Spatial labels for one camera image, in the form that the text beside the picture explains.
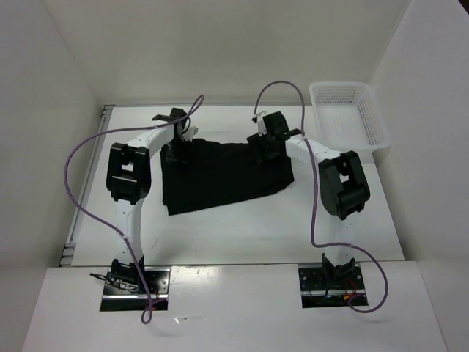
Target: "white table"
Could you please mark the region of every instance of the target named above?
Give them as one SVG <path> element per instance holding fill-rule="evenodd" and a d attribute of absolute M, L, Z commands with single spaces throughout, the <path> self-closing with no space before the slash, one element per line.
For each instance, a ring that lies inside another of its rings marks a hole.
<path fill-rule="evenodd" d="M 169 114 L 172 106 L 114 108 L 107 129 L 146 126 L 156 114 Z M 261 106 L 260 111 L 282 111 L 290 128 L 300 126 L 299 106 Z M 192 117 L 199 138 L 218 142 L 246 142 L 255 133 L 253 106 L 203 106 Z M 306 107 L 306 133 L 315 137 L 311 107 Z M 109 147 L 127 142 L 139 132 L 107 135 L 97 151 L 95 173 L 85 191 L 87 209 L 115 221 L 114 204 L 106 189 Z M 355 244 L 378 260 L 403 260 L 383 188 L 371 154 L 362 158 L 371 199 L 357 225 Z M 147 265 L 220 265 L 252 263 L 311 263 L 322 251 L 309 238 L 313 199 L 310 167 L 292 163 L 295 182 L 278 194 L 233 205 L 168 216 L 162 205 L 159 153 L 152 159 L 152 189 L 142 211 L 141 241 Z M 319 206 L 317 239 L 329 241 L 331 217 Z M 110 265 L 115 255 L 115 233 L 87 216 L 79 216 L 73 232 L 76 244 L 72 265 Z M 369 260 L 357 253 L 357 260 Z"/>
<path fill-rule="evenodd" d="M 362 263 L 371 305 L 383 294 L 376 266 Z M 387 262 L 388 301 L 376 313 L 302 309 L 298 267 L 174 267 L 169 310 L 144 326 L 140 312 L 99 312 L 103 283 L 51 268 L 23 352 L 50 351 L 446 351 L 416 263 Z"/>

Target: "black fabric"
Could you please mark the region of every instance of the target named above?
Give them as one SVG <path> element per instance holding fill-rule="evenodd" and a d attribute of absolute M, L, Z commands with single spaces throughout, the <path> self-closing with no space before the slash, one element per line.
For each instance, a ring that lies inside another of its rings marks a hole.
<path fill-rule="evenodd" d="M 258 164 L 249 144 L 194 139 L 186 170 L 166 161 L 167 152 L 164 147 L 160 153 L 169 215 L 265 197 L 294 180 L 288 157 Z"/>

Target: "laundry basket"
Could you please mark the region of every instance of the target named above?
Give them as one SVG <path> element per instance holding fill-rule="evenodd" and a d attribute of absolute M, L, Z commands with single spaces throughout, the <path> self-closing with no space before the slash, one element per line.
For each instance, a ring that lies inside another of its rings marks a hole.
<path fill-rule="evenodd" d="M 338 150 L 386 148 L 391 143 L 372 88 L 361 82 L 309 86 L 320 142 Z"/>

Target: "gray wall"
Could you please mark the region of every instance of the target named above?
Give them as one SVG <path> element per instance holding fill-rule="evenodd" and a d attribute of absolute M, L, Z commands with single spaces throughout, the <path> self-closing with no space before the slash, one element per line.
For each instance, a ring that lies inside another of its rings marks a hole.
<path fill-rule="evenodd" d="M 19 351 L 74 211 L 65 157 L 100 114 L 40 0 L 0 1 L 0 48 L 0 350 Z M 89 153 L 73 167 L 75 193 Z"/>
<path fill-rule="evenodd" d="M 313 81 L 367 81 L 408 0 L 44 2 L 99 99 L 135 104 L 253 102 L 275 79 L 306 97 Z"/>
<path fill-rule="evenodd" d="M 407 258 L 419 260 L 450 351 L 467 351 L 469 15 L 415 0 L 372 78 L 393 139 L 378 171 Z"/>

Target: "plastic basket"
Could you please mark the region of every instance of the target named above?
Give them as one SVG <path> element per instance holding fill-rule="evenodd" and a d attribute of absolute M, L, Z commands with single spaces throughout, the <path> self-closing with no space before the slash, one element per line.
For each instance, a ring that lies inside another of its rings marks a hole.
<path fill-rule="evenodd" d="M 391 143 L 372 88 L 361 82 L 309 86 L 320 142 L 339 150 L 376 150 Z"/>

